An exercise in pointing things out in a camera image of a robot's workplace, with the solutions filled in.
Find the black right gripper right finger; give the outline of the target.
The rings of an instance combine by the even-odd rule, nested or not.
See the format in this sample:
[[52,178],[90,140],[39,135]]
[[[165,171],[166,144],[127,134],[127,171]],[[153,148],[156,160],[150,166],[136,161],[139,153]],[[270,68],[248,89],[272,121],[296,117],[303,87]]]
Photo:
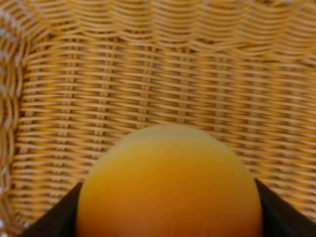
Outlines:
[[258,179],[265,237],[316,237],[316,224]]

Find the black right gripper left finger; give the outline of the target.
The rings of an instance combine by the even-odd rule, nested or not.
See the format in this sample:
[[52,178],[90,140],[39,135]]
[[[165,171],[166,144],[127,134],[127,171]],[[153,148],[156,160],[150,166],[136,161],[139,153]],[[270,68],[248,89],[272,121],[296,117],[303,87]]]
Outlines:
[[74,237],[77,205],[82,183],[76,184],[20,237]]

